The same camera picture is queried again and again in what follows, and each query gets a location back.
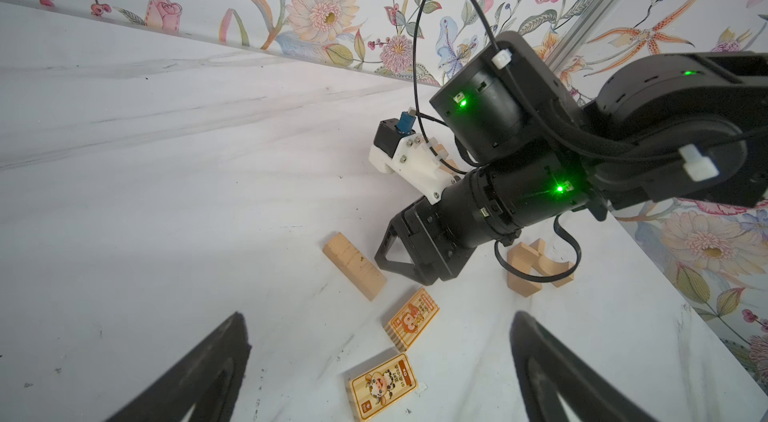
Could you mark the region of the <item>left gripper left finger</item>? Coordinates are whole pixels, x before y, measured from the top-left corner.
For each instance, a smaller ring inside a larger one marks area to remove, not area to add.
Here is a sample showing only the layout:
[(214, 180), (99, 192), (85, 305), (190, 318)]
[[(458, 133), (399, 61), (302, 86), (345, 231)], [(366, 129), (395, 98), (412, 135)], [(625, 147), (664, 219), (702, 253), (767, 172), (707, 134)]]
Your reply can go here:
[(251, 346), (245, 317), (233, 313), (111, 421), (229, 421)]

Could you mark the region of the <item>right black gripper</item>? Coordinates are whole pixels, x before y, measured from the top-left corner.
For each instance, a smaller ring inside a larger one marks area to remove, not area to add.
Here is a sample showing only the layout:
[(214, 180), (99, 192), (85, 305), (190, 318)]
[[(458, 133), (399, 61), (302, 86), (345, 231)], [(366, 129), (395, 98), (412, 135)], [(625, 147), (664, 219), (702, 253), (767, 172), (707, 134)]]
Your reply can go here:
[[(470, 199), (430, 204), (422, 197), (393, 216), (374, 255), (378, 267), (423, 286), (456, 278), (476, 248), (489, 241), (511, 244), (522, 232), (497, 204)], [(406, 260), (391, 257), (399, 242)]]

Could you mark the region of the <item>long wood block diagonal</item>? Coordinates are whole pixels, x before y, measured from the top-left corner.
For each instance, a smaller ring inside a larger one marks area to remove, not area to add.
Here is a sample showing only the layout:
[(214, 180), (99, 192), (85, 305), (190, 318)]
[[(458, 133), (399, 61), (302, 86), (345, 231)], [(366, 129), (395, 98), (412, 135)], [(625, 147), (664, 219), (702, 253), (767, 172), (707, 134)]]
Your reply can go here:
[(322, 251), (369, 301), (384, 288), (386, 277), (343, 233), (331, 237)]

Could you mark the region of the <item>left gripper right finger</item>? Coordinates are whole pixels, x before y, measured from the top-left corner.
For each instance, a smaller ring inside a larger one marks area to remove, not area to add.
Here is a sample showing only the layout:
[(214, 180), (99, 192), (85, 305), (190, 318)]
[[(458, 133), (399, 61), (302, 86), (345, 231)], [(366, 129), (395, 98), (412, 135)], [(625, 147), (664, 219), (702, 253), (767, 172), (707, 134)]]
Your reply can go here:
[(569, 407), (581, 421), (651, 421), (560, 342), (531, 314), (518, 311), (510, 328), (511, 353), (530, 421), (566, 421)]

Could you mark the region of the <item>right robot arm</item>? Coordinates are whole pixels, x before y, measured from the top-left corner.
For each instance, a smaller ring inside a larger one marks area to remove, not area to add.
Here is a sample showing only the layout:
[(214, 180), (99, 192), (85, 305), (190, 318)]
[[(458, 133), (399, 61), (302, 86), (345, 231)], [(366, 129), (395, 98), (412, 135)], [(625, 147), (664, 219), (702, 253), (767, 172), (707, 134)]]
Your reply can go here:
[(431, 105), (476, 166), (392, 218), (379, 268), (423, 285), (475, 249), (586, 209), (674, 197), (752, 208), (767, 190), (767, 58), (661, 54), (618, 70), (579, 105), (516, 32), (504, 32)]

